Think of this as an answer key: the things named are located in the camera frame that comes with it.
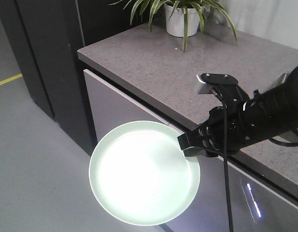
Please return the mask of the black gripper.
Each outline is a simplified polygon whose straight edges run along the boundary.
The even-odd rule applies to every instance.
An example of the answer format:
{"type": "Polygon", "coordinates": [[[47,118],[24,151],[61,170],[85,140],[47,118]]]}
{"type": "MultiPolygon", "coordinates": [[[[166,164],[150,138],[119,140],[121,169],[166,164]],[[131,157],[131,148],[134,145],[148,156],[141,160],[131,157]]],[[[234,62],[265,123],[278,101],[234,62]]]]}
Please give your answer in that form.
{"type": "Polygon", "coordinates": [[[209,118],[190,132],[177,137],[184,156],[234,155],[247,145],[246,130],[239,114],[228,115],[222,106],[209,111],[209,118]]]}

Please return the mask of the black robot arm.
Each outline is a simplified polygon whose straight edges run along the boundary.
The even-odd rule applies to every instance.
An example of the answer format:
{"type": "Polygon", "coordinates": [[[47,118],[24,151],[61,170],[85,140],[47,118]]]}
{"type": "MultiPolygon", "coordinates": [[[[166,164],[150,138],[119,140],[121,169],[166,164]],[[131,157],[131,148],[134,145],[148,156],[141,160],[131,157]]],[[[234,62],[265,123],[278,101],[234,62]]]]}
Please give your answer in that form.
{"type": "Polygon", "coordinates": [[[254,91],[252,99],[228,74],[197,75],[196,92],[213,94],[222,106],[211,109],[208,120],[178,137],[187,157],[201,150],[207,157],[231,156],[298,128],[298,66],[282,84],[264,93],[254,91]]]}

